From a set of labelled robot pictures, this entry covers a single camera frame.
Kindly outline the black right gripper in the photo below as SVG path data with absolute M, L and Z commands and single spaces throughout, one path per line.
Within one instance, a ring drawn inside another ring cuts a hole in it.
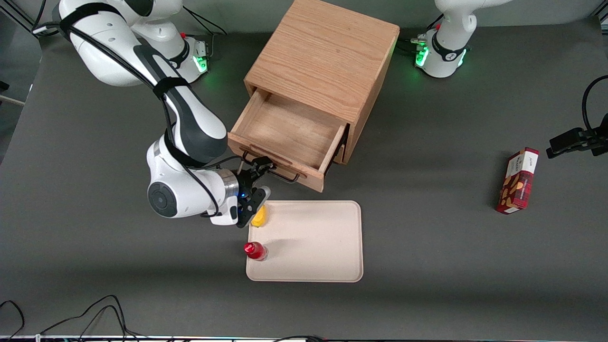
M 248 201 L 258 180 L 275 169 L 273 161 L 267 157 L 254 158 L 249 162 L 241 161 L 236 169 L 236 179 L 239 186 L 237 200 L 239 203 Z

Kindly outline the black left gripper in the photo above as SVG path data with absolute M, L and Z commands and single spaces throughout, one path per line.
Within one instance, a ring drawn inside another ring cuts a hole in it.
M 571 152 L 583 152 L 591 150 L 593 156 L 601 156 L 608 152 L 608 114 L 606 113 L 597 128 L 589 128 L 594 142 L 588 144 L 586 131 L 580 127 L 568 130 L 553 139 L 546 149 L 549 159 L 556 158 L 562 154 Z

